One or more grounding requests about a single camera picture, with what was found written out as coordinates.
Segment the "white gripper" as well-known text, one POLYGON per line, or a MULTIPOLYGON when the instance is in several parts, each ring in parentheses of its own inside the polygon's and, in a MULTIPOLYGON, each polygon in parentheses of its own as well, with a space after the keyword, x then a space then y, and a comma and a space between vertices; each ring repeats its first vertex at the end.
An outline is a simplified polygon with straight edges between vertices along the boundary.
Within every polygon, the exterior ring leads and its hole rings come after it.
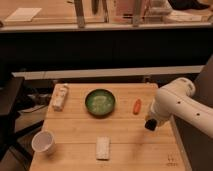
POLYGON ((145 117, 145 128, 154 131, 167 121, 165 111, 156 103, 149 106, 148 114, 145 117))

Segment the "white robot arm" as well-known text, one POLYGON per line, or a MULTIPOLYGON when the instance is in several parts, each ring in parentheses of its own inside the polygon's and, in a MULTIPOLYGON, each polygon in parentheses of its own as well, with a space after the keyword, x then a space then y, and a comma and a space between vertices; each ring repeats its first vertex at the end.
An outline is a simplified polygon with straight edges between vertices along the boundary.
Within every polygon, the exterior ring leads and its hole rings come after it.
POLYGON ((213 138, 213 108, 195 101, 192 98, 195 91, 194 83, 184 77, 158 88, 145 127, 154 131, 174 115, 213 138))

